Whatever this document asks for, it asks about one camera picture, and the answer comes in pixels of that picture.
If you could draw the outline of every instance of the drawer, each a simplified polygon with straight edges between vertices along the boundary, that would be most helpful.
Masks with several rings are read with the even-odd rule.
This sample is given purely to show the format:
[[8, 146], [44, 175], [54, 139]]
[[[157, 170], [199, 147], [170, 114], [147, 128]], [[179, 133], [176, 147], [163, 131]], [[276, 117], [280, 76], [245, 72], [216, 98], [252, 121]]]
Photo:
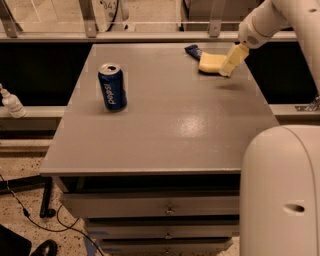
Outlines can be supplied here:
[[239, 235], [238, 216], [119, 218], [86, 221], [96, 239], [214, 238]]
[[184, 240], [113, 240], [101, 241], [100, 248], [110, 254], [124, 253], [182, 253], [212, 252], [227, 250], [232, 240], [225, 239], [184, 239]]
[[239, 196], [210, 192], [64, 194], [62, 203], [81, 218], [239, 214]]

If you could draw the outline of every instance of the drawer knob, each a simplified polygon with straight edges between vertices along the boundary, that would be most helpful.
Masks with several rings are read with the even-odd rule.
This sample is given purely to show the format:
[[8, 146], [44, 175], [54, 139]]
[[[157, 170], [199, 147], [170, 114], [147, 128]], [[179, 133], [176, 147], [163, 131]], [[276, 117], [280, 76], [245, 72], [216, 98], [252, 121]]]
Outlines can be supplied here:
[[172, 235], [170, 235], [170, 233], [167, 232], [167, 234], [164, 236], [164, 239], [166, 240], [172, 239]]
[[172, 210], [171, 205], [168, 205], [168, 209], [164, 212], [167, 216], [171, 216], [175, 213], [174, 210]]

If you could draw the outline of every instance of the can lid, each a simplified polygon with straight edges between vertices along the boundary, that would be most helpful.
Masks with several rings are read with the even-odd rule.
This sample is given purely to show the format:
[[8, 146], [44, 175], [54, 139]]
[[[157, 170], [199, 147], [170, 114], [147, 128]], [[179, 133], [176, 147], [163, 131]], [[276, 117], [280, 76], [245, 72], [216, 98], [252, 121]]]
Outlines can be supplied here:
[[99, 68], [99, 72], [103, 75], [114, 75], [120, 70], [120, 65], [115, 63], [105, 63]]

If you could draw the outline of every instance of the gray tabletop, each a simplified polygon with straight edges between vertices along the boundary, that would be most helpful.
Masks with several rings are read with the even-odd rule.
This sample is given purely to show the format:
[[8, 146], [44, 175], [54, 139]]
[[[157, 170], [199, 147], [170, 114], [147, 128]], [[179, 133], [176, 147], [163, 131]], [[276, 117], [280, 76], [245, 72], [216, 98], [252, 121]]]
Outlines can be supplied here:
[[[237, 171], [249, 142], [278, 125], [243, 63], [231, 78], [198, 72], [190, 44], [94, 45], [40, 170], [42, 175]], [[230, 43], [199, 43], [226, 54]], [[106, 110], [97, 78], [121, 65], [128, 106]]]

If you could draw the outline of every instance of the bottle cap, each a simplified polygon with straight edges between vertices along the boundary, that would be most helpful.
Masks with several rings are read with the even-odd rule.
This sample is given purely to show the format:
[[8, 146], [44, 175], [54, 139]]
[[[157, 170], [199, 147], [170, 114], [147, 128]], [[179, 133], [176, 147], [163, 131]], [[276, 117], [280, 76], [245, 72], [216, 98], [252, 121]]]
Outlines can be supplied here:
[[1, 94], [3, 97], [8, 97], [10, 95], [7, 89], [1, 89]]

